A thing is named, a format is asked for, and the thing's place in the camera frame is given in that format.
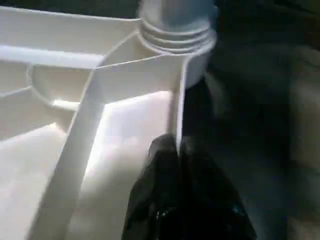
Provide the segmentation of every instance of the white plastic surface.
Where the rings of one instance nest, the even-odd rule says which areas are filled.
[[[0,7],[0,240],[120,239],[148,148],[179,147],[215,44],[174,55],[139,25]]]

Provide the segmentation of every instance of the white plastic container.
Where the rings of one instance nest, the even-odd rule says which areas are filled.
[[[208,30],[174,54],[139,26],[0,7],[0,240],[120,239],[148,148],[180,144],[215,44]]]

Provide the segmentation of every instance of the white plastic tray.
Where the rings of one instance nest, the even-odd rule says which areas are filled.
[[[148,148],[179,144],[214,44],[164,54],[138,24],[0,7],[0,240],[120,239]]]

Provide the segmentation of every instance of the dark background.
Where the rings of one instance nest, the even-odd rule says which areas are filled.
[[[287,239],[288,169],[292,134],[292,52],[310,44],[299,6],[285,0],[220,0],[218,42],[208,72],[222,85],[226,115],[212,114],[201,81],[187,90],[183,132],[206,140],[244,201],[258,240]],[[0,0],[0,5],[116,18],[136,17],[137,0]]]

